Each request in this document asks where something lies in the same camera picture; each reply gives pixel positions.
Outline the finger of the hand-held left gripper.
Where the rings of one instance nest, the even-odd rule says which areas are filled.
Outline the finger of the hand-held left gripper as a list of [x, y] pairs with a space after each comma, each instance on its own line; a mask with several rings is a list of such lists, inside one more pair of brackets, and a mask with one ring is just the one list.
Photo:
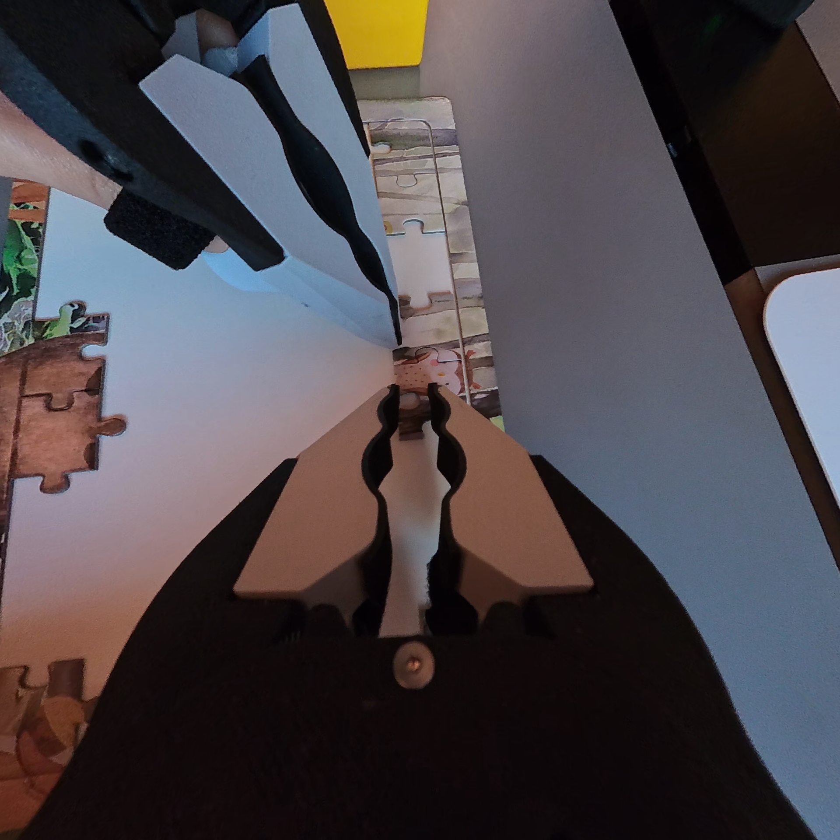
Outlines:
[[212, 270], [243, 291], [280, 292], [343, 329], [396, 347], [399, 316], [363, 277], [350, 246], [311, 208], [295, 183], [280, 137], [257, 100], [236, 80], [182, 56], [168, 59], [140, 88], [281, 245], [285, 258], [253, 270], [229, 249], [205, 254]]
[[239, 79], [278, 146], [277, 236], [290, 257], [333, 283], [339, 300], [394, 301], [396, 285], [368, 145], [322, 2], [269, 8], [239, 43]]

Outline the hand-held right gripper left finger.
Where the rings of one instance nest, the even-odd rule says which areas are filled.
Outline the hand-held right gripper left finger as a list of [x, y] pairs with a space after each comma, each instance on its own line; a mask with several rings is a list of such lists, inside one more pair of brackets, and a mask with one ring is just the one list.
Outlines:
[[383, 607], [392, 548], [380, 485], [399, 389], [383, 388], [299, 455], [234, 586], [241, 597]]

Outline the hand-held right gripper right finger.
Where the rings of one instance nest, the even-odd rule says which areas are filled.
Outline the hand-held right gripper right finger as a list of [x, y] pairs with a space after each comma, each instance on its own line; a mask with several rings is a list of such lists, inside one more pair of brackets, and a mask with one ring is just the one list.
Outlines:
[[450, 485], [429, 564], [432, 603], [588, 592], [592, 577], [527, 450], [449, 389], [427, 393], [437, 469]]

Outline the yellow plastic bin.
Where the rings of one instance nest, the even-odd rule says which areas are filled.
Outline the yellow plastic bin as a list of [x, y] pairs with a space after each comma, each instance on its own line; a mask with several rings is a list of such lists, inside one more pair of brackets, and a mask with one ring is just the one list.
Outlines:
[[421, 63], [428, 1], [326, 1], [350, 70]]

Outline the puzzle frame tray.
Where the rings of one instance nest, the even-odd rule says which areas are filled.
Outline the puzzle frame tray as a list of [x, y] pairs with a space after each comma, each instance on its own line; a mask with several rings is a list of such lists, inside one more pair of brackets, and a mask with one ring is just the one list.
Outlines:
[[[424, 120], [433, 133], [445, 231], [389, 236], [401, 293], [424, 308], [453, 291], [467, 393], [504, 428], [455, 116], [446, 98], [369, 100], [363, 121]], [[43, 686], [56, 661], [86, 661], [98, 697], [147, 605], [176, 566], [282, 460], [298, 455], [393, 380], [392, 354], [279, 293], [239, 290], [201, 259], [172, 271], [113, 237], [103, 211], [58, 191], [14, 187], [6, 266], [40, 269], [14, 304], [17, 328], [82, 301], [109, 315], [101, 414], [125, 431], [98, 439], [98, 467], [40, 491], [11, 485], [2, 596], [2, 668]], [[2, 830], [24, 826], [61, 771], [2, 780]]]

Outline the pale spotted puzzle piece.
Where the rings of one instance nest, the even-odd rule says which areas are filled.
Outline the pale spotted puzzle piece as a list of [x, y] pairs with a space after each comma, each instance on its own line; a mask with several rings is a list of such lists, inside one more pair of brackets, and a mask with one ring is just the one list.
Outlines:
[[427, 395], [430, 384], [448, 388], [457, 396], [467, 393], [465, 363], [456, 350], [433, 345], [395, 351], [395, 383], [400, 388], [398, 433], [401, 440], [424, 437], [424, 425], [431, 409]]

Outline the grey desk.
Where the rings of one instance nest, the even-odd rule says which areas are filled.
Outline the grey desk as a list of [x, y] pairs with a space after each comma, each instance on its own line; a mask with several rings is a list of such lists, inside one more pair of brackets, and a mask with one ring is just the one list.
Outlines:
[[607, 2], [430, 4], [508, 432], [646, 553], [838, 838], [838, 570]]

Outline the person's left hand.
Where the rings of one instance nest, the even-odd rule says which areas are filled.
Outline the person's left hand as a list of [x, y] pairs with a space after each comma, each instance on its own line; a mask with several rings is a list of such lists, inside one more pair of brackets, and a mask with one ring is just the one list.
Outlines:
[[1, 176], [55, 187], [109, 209], [122, 190], [48, 136], [1, 93]]

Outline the green white puzzle piece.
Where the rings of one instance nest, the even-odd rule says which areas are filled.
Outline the green white puzzle piece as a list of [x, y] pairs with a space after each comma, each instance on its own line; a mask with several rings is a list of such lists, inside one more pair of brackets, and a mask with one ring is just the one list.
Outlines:
[[32, 337], [34, 341], [63, 338], [78, 333], [108, 334], [109, 315], [107, 313], [87, 313], [87, 305], [82, 301], [69, 301], [59, 307], [55, 318], [36, 318], [33, 320]]

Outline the yellow brown puzzle piece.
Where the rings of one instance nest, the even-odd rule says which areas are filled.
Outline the yellow brown puzzle piece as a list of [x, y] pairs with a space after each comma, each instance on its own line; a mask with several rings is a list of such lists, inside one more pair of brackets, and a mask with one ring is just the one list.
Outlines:
[[86, 661], [48, 666], [43, 686], [25, 683], [27, 667], [1, 670], [1, 779], [57, 773], [69, 762], [98, 698], [84, 700]]

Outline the white stand base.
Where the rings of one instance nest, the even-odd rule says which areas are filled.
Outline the white stand base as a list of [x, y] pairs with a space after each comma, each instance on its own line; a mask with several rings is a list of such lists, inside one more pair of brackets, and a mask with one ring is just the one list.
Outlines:
[[797, 412], [839, 499], [839, 268], [783, 280], [764, 328]]

